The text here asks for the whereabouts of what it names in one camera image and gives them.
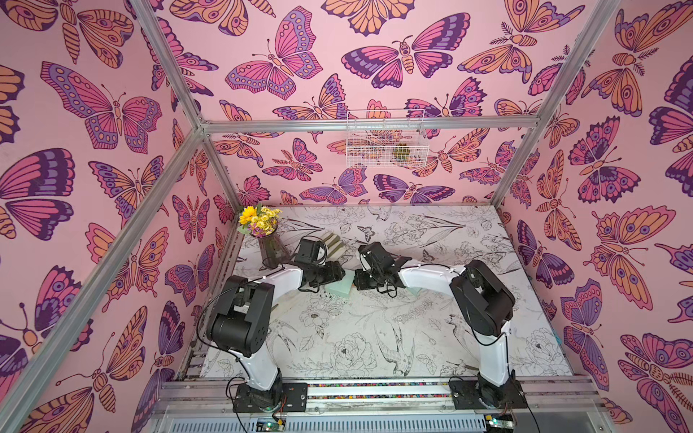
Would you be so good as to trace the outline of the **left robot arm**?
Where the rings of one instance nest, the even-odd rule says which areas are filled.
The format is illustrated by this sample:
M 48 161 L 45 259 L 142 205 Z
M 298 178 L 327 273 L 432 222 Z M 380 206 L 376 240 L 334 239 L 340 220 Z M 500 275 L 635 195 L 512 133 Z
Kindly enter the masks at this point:
M 236 275 L 227 278 L 209 313 L 205 337 L 210 347 L 232 355 L 245 373 L 236 393 L 241 404 L 273 411 L 288 399 L 281 369 L 265 344 L 278 299 L 294 290 L 339 283 L 345 276 L 341 264 L 328 259 L 322 240 L 304 237 L 292 260 L 270 274 L 251 280 Z

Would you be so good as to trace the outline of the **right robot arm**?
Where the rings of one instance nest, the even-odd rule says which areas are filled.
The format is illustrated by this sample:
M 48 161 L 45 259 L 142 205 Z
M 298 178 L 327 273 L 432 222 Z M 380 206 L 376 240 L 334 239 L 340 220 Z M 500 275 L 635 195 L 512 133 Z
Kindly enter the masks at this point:
M 449 294 L 478 343 L 478 395 L 487 408 L 499 408 L 510 400 L 514 375 L 509 363 L 510 322 L 514 294 L 482 261 L 462 265 L 418 263 L 408 256 L 393 257 L 379 242 L 358 249 L 361 268 L 354 284 L 359 290 L 383 289 L 388 295 L 399 289 L 424 289 Z

